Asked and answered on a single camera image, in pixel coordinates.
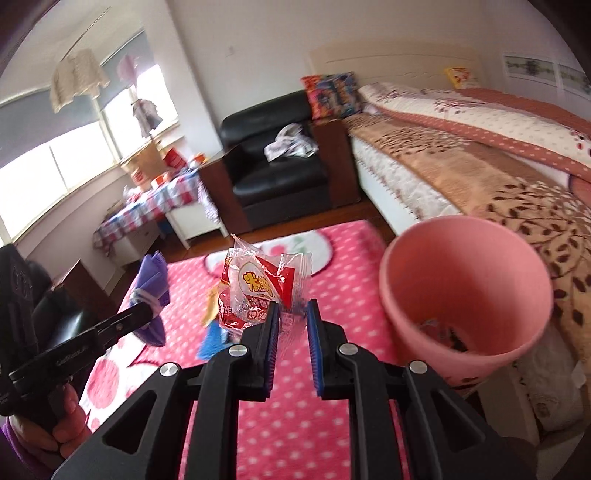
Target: ceiling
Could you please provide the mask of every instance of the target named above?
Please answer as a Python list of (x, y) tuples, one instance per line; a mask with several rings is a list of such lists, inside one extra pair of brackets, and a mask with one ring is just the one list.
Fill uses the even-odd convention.
[(141, 30), (139, 16), (126, 0), (61, 0), (39, 20), (8, 63), (0, 77), (0, 103), (49, 86), (59, 61), (107, 8), (75, 51), (91, 48), (103, 62)]

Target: headboard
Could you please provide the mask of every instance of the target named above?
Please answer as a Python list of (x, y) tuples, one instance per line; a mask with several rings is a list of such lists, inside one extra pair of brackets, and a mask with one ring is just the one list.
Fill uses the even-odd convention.
[(310, 52), (313, 73), (355, 72), (360, 86), (392, 82), (417, 88), (451, 89), (444, 69), (466, 67), (486, 86), (478, 52), (472, 48), (414, 40), (334, 43)]

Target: white cabinet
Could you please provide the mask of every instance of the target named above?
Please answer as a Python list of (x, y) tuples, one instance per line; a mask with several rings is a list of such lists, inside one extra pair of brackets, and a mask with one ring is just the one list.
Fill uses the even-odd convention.
[(142, 225), (113, 244), (113, 253), (110, 259), (118, 267), (142, 260), (159, 234), (156, 222)]
[(166, 214), (166, 218), (187, 250), (189, 249), (187, 241), (190, 238), (218, 229), (224, 236), (228, 235), (222, 222), (213, 223), (208, 220), (203, 205), (199, 202), (175, 208)]

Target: hanging clothes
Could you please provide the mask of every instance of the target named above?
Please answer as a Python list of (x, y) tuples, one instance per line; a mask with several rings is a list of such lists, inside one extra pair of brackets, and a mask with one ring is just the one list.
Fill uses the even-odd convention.
[(127, 87), (138, 86), (138, 74), (135, 70), (137, 65), (135, 63), (135, 59), (127, 54), (117, 64), (117, 75), (119, 75), (122, 82), (127, 84)]
[(142, 131), (142, 137), (150, 137), (150, 132), (162, 123), (156, 106), (149, 100), (141, 98), (134, 102), (134, 117), (139, 123), (139, 128)]
[(76, 95), (97, 98), (99, 87), (105, 88), (109, 78), (100, 66), (92, 50), (85, 48), (63, 59), (51, 80), (51, 105), (55, 113), (72, 103)]

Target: plastic wrapper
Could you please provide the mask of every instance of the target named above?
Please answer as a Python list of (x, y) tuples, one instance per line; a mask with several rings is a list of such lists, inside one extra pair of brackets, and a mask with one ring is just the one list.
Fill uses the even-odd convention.
[(272, 301), (281, 309), (280, 349), (291, 345), (306, 326), (310, 253), (270, 256), (235, 235), (219, 286), (219, 321), (239, 335), (267, 319)]

